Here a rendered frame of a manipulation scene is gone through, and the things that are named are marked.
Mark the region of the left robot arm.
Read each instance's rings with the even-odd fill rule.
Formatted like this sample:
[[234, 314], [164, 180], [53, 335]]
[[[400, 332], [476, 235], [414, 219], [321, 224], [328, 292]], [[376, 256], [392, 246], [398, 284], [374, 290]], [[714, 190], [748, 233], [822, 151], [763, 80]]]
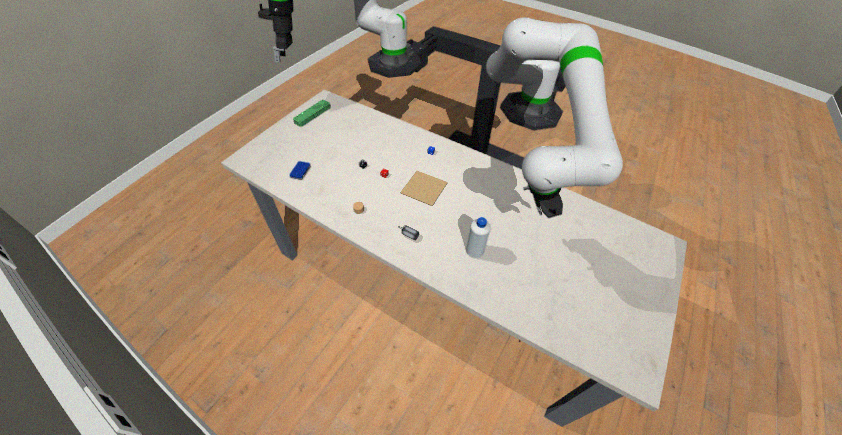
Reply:
[[502, 45], [506, 53], [499, 48], [489, 57], [487, 73], [496, 82], [523, 85], [515, 105], [520, 113], [534, 118], [548, 114], [561, 67], [573, 114], [576, 145], [540, 146], [525, 156], [522, 174], [529, 187], [550, 195], [559, 188], [614, 182], [623, 160], [609, 117], [594, 29], [523, 17], [507, 25]]

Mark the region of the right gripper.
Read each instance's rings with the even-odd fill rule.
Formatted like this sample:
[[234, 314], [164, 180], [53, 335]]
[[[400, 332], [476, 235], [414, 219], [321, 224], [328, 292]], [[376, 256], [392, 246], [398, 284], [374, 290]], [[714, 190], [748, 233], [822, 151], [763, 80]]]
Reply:
[[[273, 47], [275, 62], [281, 62], [280, 56], [286, 56], [285, 49], [292, 44], [292, 12], [293, 0], [273, 1], [268, 0], [269, 8], [263, 8], [260, 4], [258, 17], [261, 19], [273, 20], [273, 29], [276, 33], [276, 47]], [[284, 15], [284, 16], [280, 16]], [[279, 54], [280, 50], [280, 54]], [[282, 52], [284, 51], [284, 52]]]

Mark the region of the tan flat mat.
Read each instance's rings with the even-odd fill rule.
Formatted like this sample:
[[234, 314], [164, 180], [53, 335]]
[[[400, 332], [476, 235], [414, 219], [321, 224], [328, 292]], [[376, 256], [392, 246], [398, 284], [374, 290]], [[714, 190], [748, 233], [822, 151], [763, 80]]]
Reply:
[[416, 171], [400, 193], [433, 206], [446, 184], [446, 181]]

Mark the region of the white plastic bottle with blue cap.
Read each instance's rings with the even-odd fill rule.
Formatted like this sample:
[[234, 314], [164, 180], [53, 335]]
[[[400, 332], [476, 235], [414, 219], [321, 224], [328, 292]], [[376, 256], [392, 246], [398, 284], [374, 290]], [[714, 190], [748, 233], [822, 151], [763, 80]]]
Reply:
[[490, 230], [489, 222], [483, 217], [475, 219], [471, 223], [466, 246], [466, 252], [470, 257], [479, 258], [484, 254]]

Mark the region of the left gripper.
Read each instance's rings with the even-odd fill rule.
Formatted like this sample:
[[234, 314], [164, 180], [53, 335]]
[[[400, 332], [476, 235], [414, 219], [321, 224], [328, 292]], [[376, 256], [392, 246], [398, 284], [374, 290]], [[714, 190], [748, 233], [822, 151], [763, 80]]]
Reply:
[[[523, 187], [523, 190], [530, 190], [533, 197], [535, 196], [534, 200], [536, 203], [536, 207], [540, 215], [542, 212], [547, 216], [547, 218], [552, 218], [555, 216], [562, 215], [563, 210], [563, 202], [561, 196], [559, 195], [561, 188], [559, 188], [556, 192], [550, 195], [540, 195], [535, 193], [530, 187], [529, 184], [526, 187]], [[539, 200], [539, 201], [538, 201]], [[539, 204], [540, 203], [540, 204]], [[540, 207], [541, 206], [541, 207]], [[542, 209], [542, 211], [541, 211]], [[552, 213], [553, 211], [553, 213]]]

